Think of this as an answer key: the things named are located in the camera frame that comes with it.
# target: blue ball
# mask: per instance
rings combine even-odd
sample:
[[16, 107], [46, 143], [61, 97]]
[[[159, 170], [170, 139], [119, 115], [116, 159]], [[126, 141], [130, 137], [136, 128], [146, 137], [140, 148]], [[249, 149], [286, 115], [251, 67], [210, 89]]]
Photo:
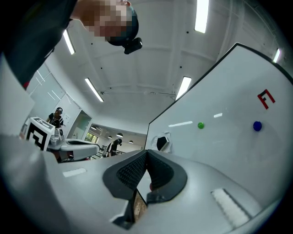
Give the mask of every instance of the blue ball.
[[253, 129], [257, 132], [259, 132], [262, 128], [262, 124], [261, 122], [259, 121], [255, 121], [254, 124], [253, 124]]

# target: doorway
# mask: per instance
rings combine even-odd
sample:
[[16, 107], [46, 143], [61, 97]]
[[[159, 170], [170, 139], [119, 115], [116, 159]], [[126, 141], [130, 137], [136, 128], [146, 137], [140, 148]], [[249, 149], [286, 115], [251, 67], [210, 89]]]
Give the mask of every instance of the doorway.
[[72, 125], [67, 138], [81, 140], [91, 119], [84, 111], [81, 111]]

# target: black cap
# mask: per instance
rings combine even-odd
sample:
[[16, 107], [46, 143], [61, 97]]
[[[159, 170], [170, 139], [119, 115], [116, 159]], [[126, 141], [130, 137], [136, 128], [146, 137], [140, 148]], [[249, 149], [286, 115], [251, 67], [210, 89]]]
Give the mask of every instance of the black cap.
[[137, 19], [137, 14], [132, 6], [129, 7], [131, 9], [132, 19], [131, 26], [126, 27], [126, 31], [122, 32], [120, 37], [110, 37], [108, 41], [111, 45], [114, 46], [125, 46], [128, 42], [131, 42], [138, 34], [139, 24]]
[[59, 111], [61, 114], [63, 112], [63, 109], [61, 107], [58, 107], [56, 110]]

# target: white whiteboard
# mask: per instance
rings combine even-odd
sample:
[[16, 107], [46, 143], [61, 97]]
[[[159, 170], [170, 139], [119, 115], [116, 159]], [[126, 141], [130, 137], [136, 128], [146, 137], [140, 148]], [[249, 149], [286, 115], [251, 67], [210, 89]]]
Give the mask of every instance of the white whiteboard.
[[[279, 198], [293, 165], [293, 85], [271, 62], [236, 44], [219, 64], [149, 125], [146, 148], [171, 133], [173, 154], [208, 164], [262, 205]], [[268, 109], [258, 98], [265, 94]], [[253, 129], [254, 121], [262, 129]], [[190, 124], [169, 127], [183, 122]], [[197, 124], [205, 127], [199, 129]]]

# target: black f logo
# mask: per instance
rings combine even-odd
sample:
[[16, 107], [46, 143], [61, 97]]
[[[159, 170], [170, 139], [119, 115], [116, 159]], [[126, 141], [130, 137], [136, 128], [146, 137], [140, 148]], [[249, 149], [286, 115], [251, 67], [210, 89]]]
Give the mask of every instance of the black f logo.
[[268, 109], [269, 107], [267, 106], [267, 104], [265, 102], [266, 98], [265, 97], [262, 98], [262, 96], [264, 94], [267, 94], [269, 96], [269, 98], [272, 101], [272, 103], [275, 102], [275, 99], [273, 98], [273, 96], [270, 94], [270, 92], [267, 89], [265, 89], [265, 91], [263, 91], [261, 94], [258, 95], [258, 98], [260, 99], [261, 103], [265, 106], [266, 109]]

